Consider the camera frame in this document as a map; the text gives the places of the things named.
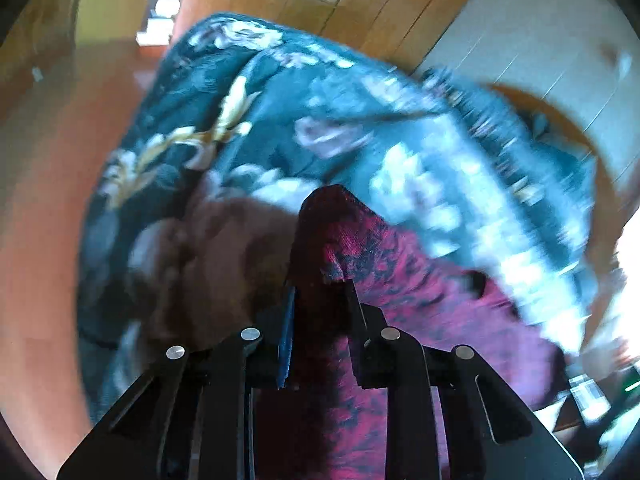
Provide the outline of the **dark red knitted garment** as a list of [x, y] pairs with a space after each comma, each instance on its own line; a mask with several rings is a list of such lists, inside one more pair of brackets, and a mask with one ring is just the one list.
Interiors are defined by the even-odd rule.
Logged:
[[567, 386], [562, 350], [526, 325], [483, 273], [424, 254], [411, 232], [390, 226], [339, 185], [303, 202], [291, 252], [297, 327], [288, 386], [263, 392], [254, 411], [255, 467], [261, 479], [383, 477], [386, 394], [352, 374], [342, 319], [326, 290], [350, 281], [364, 304], [426, 346], [475, 348], [533, 410]]

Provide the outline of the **teal floral bed blanket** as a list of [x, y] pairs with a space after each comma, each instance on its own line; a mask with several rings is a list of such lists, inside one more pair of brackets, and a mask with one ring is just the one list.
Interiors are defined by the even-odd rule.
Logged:
[[412, 79], [308, 32], [212, 15], [160, 63], [87, 209], [77, 327], [89, 415], [134, 378], [122, 337], [142, 248], [194, 198], [297, 212], [316, 188], [343, 185], [427, 255], [487, 273], [576, 354], [596, 292], [590, 176], [586, 152], [544, 115], [448, 68]]

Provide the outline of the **wooden curved headboard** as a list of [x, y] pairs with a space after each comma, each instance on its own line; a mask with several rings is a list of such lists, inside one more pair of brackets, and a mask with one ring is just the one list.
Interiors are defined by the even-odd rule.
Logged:
[[573, 148], [586, 152], [590, 163], [589, 177], [592, 206], [589, 216], [589, 237], [585, 259], [596, 278], [597, 289], [587, 309], [582, 329], [582, 344], [585, 350], [593, 344], [598, 331], [604, 325], [614, 294], [622, 288], [622, 268], [616, 255], [616, 244], [623, 234], [623, 205], [614, 181], [605, 167], [601, 151], [576, 120], [554, 104], [528, 91], [497, 84], [489, 86], [506, 98], [510, 104], [524, 112], [541, 114], [550, 122], [552, 130]]

